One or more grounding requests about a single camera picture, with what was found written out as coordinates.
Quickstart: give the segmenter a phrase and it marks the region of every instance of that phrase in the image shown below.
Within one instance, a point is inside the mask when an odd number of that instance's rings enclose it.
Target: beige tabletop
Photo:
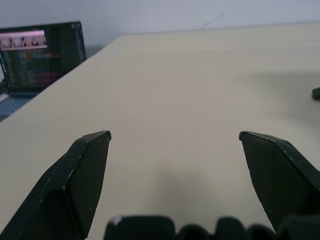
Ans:
[[[320,169],[320,23],[121,36],[0,123],[0,230],[82,135],[110,130],[88,239],[118,215],[213,232],[271,224],[239,132],[290,141]]]

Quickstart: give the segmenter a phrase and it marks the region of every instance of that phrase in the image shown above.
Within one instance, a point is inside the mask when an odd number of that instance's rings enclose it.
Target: laptop screen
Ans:
[[[41,92],[85,60],[80,22],[0,29],[9,92]]]

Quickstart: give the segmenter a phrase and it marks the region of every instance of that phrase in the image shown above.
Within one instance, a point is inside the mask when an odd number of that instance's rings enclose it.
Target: laptop keyboard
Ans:
[[[9,116],[31,100],[31,97],[10,96],[0,102],[0,122],[4,116]]]

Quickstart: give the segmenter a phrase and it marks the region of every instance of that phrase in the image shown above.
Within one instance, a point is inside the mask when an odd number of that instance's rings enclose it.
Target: laptop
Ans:
[[[0,29],[0,122],[86,59],[79,21]]]

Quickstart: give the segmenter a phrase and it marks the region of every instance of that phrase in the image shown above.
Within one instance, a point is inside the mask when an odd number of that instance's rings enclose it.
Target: white wall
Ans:
[[[97,51],[120,34],[320,20],[319,0],[1,0],[0,28],[81,20]]]

